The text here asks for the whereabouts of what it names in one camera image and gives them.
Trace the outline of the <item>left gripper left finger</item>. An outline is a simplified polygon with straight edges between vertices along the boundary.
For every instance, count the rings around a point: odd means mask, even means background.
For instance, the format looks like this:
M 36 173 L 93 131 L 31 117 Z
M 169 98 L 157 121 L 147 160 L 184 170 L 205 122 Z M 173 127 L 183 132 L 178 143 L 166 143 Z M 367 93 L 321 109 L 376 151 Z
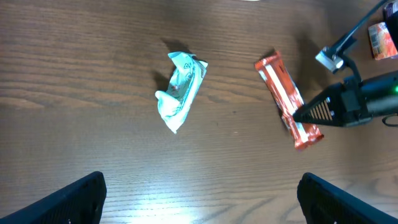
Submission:
M 104 175 L 95 171 L 1 218 L 1 223 L 99 224 L 106 193 Z

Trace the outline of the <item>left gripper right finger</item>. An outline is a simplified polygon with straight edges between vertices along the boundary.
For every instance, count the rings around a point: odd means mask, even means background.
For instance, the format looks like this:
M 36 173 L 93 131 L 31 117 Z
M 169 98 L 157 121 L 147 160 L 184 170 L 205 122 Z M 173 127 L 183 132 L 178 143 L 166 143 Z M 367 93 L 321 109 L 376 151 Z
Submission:
M 309 172 L 298 184 L 297 199 L 307 223 L 397 224 L 397 218 Z

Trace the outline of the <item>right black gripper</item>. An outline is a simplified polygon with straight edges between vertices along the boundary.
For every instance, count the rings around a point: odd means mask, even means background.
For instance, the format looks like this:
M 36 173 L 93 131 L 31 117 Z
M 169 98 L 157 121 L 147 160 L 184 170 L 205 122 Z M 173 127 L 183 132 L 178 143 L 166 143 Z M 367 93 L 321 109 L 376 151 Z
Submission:
M 344 84 L 328 86 L 309 103 L 302 105 L 294 114 L 294 121 L 299 123 L 319 124 L 325 126 L 352 127 L 366 124 L 373 119 L 366 106 L 366 98 L 361 87 L 363 80 L 353 60 L 342 55 L 346 68 L 353 75 L 344 79 Z

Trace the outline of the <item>red brown snack wrapper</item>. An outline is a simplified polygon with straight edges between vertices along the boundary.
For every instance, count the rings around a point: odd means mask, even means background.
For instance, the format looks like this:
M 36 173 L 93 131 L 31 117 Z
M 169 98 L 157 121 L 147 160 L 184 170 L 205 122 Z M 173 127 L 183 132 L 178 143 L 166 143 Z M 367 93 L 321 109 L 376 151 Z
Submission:
M 305 149 L 324 138 L 315 124 L 299 123 L 294 113 L 304 105 L 303 98 L 287 71 L 281 54 L 274 50 L 254 64 L 280 112 L 280 118 L 294 140 L 295 148 Z

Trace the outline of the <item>orange pocket tissue pack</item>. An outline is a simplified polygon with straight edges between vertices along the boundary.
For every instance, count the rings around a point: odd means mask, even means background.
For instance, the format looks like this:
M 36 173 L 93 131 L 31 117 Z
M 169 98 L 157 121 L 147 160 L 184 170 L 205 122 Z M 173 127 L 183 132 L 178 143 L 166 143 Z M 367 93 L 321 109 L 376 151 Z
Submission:
M 397 49 L 385 22 L 370 26 L 368 33 L 375 60 L 397 58 Z

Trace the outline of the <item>green wet wipes pack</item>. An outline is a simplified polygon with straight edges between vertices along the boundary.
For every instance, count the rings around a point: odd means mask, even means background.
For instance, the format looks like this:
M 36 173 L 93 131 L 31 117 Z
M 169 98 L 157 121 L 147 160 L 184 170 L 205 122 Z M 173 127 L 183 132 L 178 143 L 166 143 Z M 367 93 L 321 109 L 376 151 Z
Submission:
M 206 75 L 208 63 L 195 59 L 194 54 L 168 54 L 175 65 L 166 91 L 156 91 L 157 108 L 167 127 L 176 133 L 185 122 L 191 105 Z

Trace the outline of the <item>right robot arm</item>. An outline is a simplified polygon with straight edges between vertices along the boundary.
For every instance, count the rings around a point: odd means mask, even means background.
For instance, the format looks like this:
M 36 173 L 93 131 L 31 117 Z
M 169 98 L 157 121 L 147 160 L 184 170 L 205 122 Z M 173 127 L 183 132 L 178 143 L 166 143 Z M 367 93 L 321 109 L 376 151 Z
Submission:
M 345 52 L 356 42 L 353 34 L 372 15 L 366 14 L 356 26 L 331 47 L 324 47 L 315 57 L 332 73 L 350 68 L 353 75 L 342 83 L 325 88 L 312 101 L 301 106 L 294 121 L 324 126 L 359 126 L 382 116 L 397 113 L 397 72 L 363 80 L 358 68 Z

